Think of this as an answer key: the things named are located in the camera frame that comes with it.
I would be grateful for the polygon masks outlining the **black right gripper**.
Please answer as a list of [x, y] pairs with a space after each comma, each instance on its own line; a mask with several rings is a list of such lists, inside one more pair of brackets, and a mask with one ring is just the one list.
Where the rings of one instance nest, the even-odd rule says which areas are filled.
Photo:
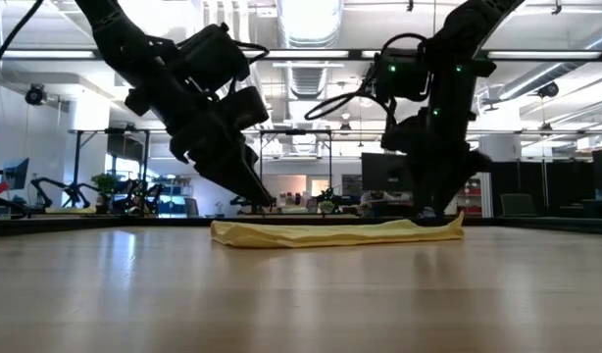
[[419, 219], [442, 218], [458, 191], [477, 173], [489, 172], [492, 160], [470, 151], [466, 141], [473, 112], [444, 112], [422, 107], [408, 119], [412, 148], [414, 206]]

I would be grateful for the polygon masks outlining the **red shelf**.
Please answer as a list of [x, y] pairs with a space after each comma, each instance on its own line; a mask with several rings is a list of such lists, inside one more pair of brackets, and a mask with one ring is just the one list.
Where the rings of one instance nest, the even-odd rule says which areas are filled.
[[482, 217], [481, 182], [471, 177], [457, 194], [457, 209], [468, 218]]

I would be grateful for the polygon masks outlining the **small desk plant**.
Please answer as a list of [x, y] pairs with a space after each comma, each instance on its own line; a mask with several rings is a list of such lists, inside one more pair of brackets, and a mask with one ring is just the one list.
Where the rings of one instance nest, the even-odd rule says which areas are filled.
[[319, 210], [322, 214], [331, 214], [335, 208], [335, 204], [333, 202], [333, 189], [331, 187], [326, 188], [321, 192], [321, 194], [317, 197]]

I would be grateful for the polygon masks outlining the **yellow microfiber towel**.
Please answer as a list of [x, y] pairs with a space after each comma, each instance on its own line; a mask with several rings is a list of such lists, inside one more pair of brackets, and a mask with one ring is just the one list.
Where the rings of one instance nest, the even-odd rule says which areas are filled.
[[213, 221], [210, 234], [213, 241], [222, 245], [249, 249], [462, 240], [464, 218], [465, 215], [460, 214], [444, 226], [419, 226], [409, 220], [358, 226], [271, 226]]

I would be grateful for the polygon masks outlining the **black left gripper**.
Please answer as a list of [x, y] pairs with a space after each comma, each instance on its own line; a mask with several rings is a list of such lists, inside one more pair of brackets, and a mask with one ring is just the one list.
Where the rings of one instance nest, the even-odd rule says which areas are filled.
[[270, 206], [273, 197], [254, 170], [257, 155], [245, 144], [244, 129], [245, 114], [236, 108], [191, 111], [169, 123], [170, 152], [217, 185]]

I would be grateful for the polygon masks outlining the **black aluminium table frame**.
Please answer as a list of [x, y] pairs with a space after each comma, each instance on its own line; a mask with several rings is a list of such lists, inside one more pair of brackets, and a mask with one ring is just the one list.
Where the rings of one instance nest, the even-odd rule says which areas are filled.
[[[387, 219], [345, 217], [296, 217], [240, 218], [241, 223], [276, 226], [361, 226], [378, 225]], [[208, 218], [139, 218], [139, 217], [92, 217], [62, 219], [0, 219], [0, 236], [72, 231], [107, 227], [208, 227]], [[514, 227], [602, 234], [602, 219], [583, 218], [465, 218], [466, 227]]]

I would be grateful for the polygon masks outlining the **blue lit monitor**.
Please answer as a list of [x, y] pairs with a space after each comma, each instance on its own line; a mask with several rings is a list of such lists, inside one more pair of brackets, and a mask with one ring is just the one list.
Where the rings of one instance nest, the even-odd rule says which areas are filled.
[[10, 190], [25, 188], [28, 166], [29, 158], [9, 161], [3, 165], [2, 180], [7, 183]]

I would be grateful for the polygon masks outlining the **white ventilation duct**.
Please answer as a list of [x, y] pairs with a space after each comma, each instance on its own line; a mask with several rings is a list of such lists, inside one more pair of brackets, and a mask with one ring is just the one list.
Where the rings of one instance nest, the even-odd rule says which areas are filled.
[[287, 49], [334, 47], [341, 29], [343, 0], [276, 0], [277, 25]]

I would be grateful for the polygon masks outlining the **leafy background plant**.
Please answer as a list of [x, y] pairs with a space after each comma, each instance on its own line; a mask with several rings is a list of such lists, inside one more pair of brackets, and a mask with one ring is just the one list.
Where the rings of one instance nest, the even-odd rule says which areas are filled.
[[117, 178], [111, 174], [98, 174], [91, 178], [96, 188], [96, 213], [107, 214], [113, 207], [114, 191], [117, 186]]

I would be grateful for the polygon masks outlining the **person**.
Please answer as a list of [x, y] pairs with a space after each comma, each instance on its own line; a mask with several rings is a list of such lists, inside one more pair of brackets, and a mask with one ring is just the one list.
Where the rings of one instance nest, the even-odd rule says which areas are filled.
[[379, 218], [386, 215], [386, 209], [396, 198], [383, 190], [366, 191], [360, 198], [360, 215], [363, 218]]

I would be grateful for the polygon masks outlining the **black computer monitor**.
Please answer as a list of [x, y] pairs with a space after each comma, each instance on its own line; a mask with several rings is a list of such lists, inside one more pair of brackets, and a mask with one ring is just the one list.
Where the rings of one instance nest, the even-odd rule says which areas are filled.
[[362, 183], [367, 191], [409, 192], [414, 181], [405, 155], [363, 153]]

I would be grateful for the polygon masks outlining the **black background station frame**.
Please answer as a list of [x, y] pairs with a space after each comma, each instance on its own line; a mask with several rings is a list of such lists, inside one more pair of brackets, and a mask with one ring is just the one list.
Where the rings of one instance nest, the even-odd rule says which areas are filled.
[[133, 160], [138, 170], [131, 174], [135, 178], [146, 180], [151, 130], [133, 126], [107, 127], [104, 129], [70, 129], [75, 136], [75, 156], [73, 182], [91, 181], [97, 174], [105, 174], [106, 155], [114, 159]]

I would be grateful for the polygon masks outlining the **black partition wall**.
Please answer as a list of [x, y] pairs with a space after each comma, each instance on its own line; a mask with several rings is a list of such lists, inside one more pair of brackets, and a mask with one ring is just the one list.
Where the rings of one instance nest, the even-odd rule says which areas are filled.
[[491, 167], [492, 211], [504, 215], [502, 196], [529, 195], [531, 205], [522, 204], [522, 216], [571, 217], [569, 210], [595, 197], [594, 169], [581, 161], [495, 162]]

